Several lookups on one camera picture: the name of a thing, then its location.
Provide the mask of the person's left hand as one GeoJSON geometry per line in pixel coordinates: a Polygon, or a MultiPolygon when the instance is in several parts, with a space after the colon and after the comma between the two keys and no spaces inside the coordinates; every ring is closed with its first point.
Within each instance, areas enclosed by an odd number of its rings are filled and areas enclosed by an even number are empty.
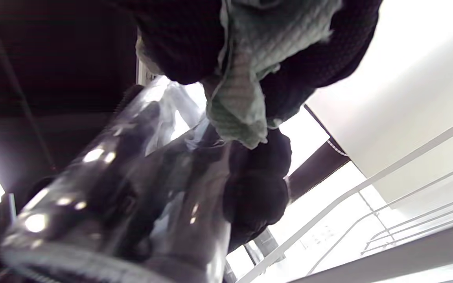
{"type": "Polygon", "coordinates": [[[291,167],[291,140],[278,129],[270,130],[267,139],[253,150],[232,144],[224,197],[231,223],[228,253],[277,223],[289,203],[285,177],[291,167]]]}

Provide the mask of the person's right hand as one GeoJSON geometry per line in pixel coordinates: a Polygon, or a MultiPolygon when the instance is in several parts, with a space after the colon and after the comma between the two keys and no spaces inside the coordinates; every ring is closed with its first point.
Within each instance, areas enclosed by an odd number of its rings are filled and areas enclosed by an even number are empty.
{"type": "MultiPolygon", "coordinates": [[[[326,43],[316,43],[282,62],[261,81],[268,118],[280,118],[317,89],[349,77],[374,37],[380,0],[346,0],[331,22],[326,43]]],[[[131,0],[126,5],[145,50],[164,75],[191,84],[211,75],[223,47],[219,0],[131,0]]]]}

